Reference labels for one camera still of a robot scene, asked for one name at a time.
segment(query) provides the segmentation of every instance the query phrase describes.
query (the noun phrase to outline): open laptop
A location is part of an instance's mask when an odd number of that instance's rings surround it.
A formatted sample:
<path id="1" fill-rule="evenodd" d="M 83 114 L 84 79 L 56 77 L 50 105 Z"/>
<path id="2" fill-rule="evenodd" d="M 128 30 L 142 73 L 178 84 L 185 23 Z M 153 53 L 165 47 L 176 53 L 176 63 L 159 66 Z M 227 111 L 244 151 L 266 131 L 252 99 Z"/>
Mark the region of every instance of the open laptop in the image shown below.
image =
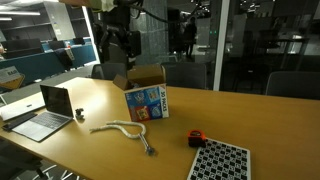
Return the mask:
<path id="1" fill-rule="evenodd" d="M 42 141 L 73 119 L 67 89 L 40 85 L 47 111 L 31 118 L 12 131 Z"/>

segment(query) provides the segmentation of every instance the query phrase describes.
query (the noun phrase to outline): person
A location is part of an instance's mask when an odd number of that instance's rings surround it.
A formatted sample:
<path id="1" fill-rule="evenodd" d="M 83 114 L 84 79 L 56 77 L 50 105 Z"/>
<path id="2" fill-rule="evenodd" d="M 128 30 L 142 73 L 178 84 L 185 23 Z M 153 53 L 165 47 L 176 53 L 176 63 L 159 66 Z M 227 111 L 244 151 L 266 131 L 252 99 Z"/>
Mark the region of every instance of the person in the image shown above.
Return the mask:
<path id="1" fill-rule="evenodd" d="M 6 50 L 4 49 L 2 44 L 0 43 L 0 60 L 4 60 L 4 57 L 2 56 L 2 54 L 5 52 L 6 52 Z"/>
<path id="2" fill-rule="evenodd" d="M 184 43 L 186 46 L 186 57 L 191 58 L 193 45 L 195 44 L 195 37 L 197 34 L 196 18 L 191 17 L 190 22 L 184 30 Z"/>

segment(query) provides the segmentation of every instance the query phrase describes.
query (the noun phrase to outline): chair back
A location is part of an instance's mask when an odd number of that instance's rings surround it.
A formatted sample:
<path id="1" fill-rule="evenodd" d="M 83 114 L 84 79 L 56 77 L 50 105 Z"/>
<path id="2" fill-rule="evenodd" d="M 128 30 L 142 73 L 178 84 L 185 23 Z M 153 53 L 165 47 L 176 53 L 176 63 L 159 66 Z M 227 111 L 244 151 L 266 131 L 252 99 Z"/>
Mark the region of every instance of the chair back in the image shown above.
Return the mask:
<path id="1" fill-rule="evenodd" d="M 320 100 L 320 72 L 273 72 L 266 95 Z"/>
<path id="2" fill-rule="evenodd" d="M 1 179 L 17 179 L 16 177 L 27 170 L 40 172 L 41 160 L 6 140 L 0 140 Z"/>
<path id="3" fill-rule="evenodd" d="M 127 67 L 123 63 L 95 64 L 92 68 L 91 78 L 113 80 L 119 74 L 127 77 Z"/>
<path id="4" fill-rule="evenodd" d="M 205 64 L 192 62 L 163 62 L 168 86 L 196 89 L 207 88 L 207 70 Z"/>

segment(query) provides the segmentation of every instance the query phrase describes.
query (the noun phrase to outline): tape measure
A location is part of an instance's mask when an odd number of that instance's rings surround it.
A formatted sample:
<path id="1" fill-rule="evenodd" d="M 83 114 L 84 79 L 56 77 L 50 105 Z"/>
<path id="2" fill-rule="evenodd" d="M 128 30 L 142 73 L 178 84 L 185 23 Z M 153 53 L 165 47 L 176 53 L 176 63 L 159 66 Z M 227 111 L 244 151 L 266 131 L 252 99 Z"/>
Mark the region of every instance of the tape measure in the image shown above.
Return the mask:
<path id="1" fill-rule="evenodd" d="M 206 136 L 201 130 L 188 132 L 188 144 L 190 147 L 206 147 Z"/>

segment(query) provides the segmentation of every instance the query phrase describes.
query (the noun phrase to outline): monitor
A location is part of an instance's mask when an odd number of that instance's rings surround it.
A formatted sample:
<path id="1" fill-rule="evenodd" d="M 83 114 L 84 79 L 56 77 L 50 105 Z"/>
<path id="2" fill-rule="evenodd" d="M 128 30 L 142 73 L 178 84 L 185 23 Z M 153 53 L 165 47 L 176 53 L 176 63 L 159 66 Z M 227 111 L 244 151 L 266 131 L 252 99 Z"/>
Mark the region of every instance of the monitor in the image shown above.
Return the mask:
<path id="1" fill-rule="evenodd" d="M 66 47 L 63 41 L 49 41 L 48 44 L 52 50 Z"/>
<path id="2" fill-rule="evenodd" d="M 82 44 L 82 45 L 84 45 L 86 42 L 84 42 L 83 38 L 73 38 L 73 43 L 74 44 Z"/>

